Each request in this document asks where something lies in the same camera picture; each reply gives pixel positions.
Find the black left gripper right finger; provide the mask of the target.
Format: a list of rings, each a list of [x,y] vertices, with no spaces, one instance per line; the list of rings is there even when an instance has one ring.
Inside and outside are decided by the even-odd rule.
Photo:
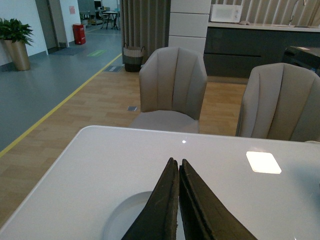
[[[179,204],[187,240],[255,240],[186,160],[179,167]]]

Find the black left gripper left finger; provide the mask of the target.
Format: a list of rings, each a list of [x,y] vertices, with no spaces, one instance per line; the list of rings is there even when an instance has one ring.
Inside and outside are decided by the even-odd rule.
[[[179,203],[179,169],[172,157],[168,160],[151,195],[123,240],[175,240]]]

